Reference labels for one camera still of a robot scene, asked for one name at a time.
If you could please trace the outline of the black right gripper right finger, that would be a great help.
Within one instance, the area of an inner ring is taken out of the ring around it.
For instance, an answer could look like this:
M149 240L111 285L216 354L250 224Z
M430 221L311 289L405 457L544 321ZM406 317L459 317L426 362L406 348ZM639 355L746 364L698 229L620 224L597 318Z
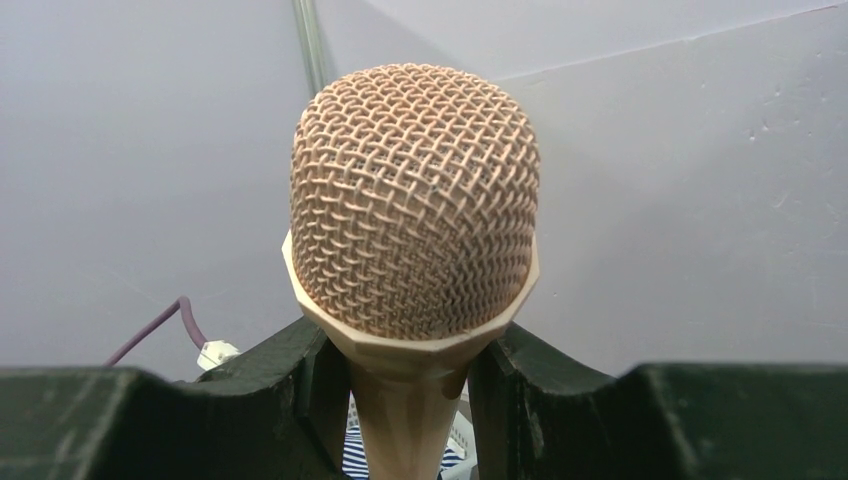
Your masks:
M513 325L470 375L484 479L843 479L847 368L596 371Z

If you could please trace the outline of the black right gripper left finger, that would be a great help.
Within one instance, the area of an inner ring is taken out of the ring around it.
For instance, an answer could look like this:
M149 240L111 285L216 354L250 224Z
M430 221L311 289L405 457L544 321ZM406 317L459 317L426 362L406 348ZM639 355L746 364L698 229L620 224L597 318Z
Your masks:
M338 479L350 378L300 319L193 382L128 367L1 372L5 479Z

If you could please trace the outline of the beige microphone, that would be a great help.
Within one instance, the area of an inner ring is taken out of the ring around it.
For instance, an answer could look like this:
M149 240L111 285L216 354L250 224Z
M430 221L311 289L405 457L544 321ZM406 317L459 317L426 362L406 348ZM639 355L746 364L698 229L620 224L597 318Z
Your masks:
M446 66L344 75L294 134L282 245L344 355L373 479L434 479L473 360L540 274L541 156L505 90Z

